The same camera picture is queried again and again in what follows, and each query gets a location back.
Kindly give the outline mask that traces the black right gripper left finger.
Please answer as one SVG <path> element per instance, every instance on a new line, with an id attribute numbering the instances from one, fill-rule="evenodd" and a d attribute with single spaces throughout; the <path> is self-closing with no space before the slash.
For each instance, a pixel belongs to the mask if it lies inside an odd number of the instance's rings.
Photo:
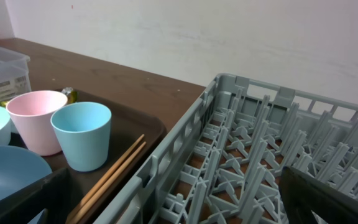
<path id="1" fill-rule="evenodd" d="M 61 168 L 0 200 L 0 223 L 29 223 L 42 211 L 42 223 L 65 223 L 69 203 L 70 172 Z"/>

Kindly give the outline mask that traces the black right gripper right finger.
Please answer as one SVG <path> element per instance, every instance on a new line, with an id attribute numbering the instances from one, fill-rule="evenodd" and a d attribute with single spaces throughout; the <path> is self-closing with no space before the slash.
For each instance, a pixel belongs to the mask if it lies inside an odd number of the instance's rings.
<path id="1" fill-rule="evenodd" d="M 293 167 L 282 169 L 279 192 L 290 223 L 358 223 L 358 201 Z"/>

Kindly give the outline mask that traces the light blue plastic cup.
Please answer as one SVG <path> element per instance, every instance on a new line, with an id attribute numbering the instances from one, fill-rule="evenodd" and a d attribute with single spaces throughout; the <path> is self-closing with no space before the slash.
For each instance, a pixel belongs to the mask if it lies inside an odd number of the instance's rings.
<path id="1" fill-rule="evenodd" d="M 54 112 L 50 122 L 72 169 L 89 172 L 107 161 L 111 119 L 111 110 L 94 102 L 72 103 Z"/>

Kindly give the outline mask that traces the pink plastic cup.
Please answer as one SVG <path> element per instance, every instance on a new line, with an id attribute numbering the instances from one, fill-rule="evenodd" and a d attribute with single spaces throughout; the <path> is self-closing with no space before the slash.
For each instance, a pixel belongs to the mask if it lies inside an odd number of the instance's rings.
<path id="1" fill-rule="evenodd" d="M 6 109 L 27 148 L 41 156 L 51 156 L 62 149 L 51 125 L 51 117 L 68 103 L 59 91 L 40 90 L 10 100 Z"/>

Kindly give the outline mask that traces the yellow silver snack wrapper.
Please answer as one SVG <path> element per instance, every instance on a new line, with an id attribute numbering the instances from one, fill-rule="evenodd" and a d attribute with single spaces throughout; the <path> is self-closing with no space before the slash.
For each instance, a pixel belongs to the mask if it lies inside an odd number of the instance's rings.
<path id="1" fill-rule="evenodd" d="M 62 93 L 68 98 L 68 105 L 77 102 L 78 92 L 74 88 L 66 87 L 62 90 Z"/>

